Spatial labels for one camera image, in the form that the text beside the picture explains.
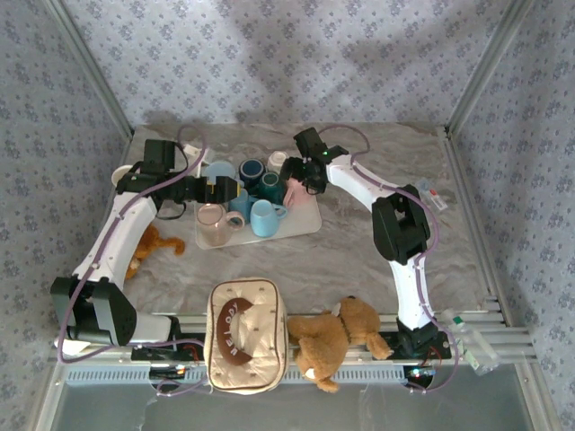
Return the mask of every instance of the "tray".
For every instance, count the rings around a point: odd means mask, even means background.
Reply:
[[[232,245],[250,244],[252,242],[261,242],[269,240],[278,240],[280,238],[287,238],[290,236],[306,235],[308,233],[316,233],[322,227],[322,217],[320,216],[320,208],[317,206],[317,200],[312,197],[302,205],[292,207],[287,212],[286,218],[279,222],[279,229],[275,235],[270,238],[261,238],[252,232],[252,228],[247,224],[241,231],[235,232],[230,241],[224,245],[211,246],[207,244],[198,230],[198,224],[194,222],[196,229],[196,243],[202,250],[220,249],[222,247],[230,247]]]

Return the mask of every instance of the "brown teddy bear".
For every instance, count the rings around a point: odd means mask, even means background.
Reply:
[[[180,238],[168,238],[163,240],[160,238],[160,233],[155,226],[151,224],[146,228],[142,234],[142,238],[136,247],[134,256],[129,262],[128,270],[126,271],[126,279],[130,280],[136,275],[138,268],[140,268],[140,263],[142,260],[146,259],[152,251],[159,247],[174,247],[173,254],[180,256],[186,250],[186,243]]]
[[[379,326],[376,310],[355,296],[342,299],[332,312],[295,316],[287,321],[289,340],[299,346],[295,353],[299,370],[327,392],[340,388],[332,376],[343,363],[349,346],[365,344],[376,359],[386,359],[393,353],[379,335]]]

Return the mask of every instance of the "blue floral wallpaper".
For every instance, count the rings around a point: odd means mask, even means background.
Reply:
[[[49,287],[91,246],[124,142],[39,0],[0,2],[0,430],[57,333]]]
[[[536,2],[457,137],[513,313],[575,430],[575,3]]]
[[[131,125],[445,124],[509,0],[65,0]]]

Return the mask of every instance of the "mug handle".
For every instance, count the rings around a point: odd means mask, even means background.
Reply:
[[[230,221],[233,218],[239,218],[242,221],[242,224],[238,225],[238,224],[230,223]],[[232,228],[233,231],[239,231],[240,229],[243,229],[243,227],[245,226],[245,219],[243,218],[242,213],[240,213],[239,211],[230,211],[229,213],[227,213],[226,214],[226,221],[230,225],[230,227]]]
[[[276,204],[272,204],[273,208],[276,210],[276,214],[278,215],[278,219],[281,220],[282,218],[284,218],[285,216],[288,215],[288,209],[286,207],[284,207],[283,205],[276,205]]]
[[[290,208],[294,205],[294,190],[292,188],[287,189],[286,196],[284,197],[284,207]]]

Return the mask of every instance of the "clear bottle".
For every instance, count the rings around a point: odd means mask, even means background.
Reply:
[[[463,319],[448,308],[441,313],[441,320],[456,338],[459,354],[467,361],[477,375],[487,374],[500,364],[500,356],[478,330],[466,325]]]

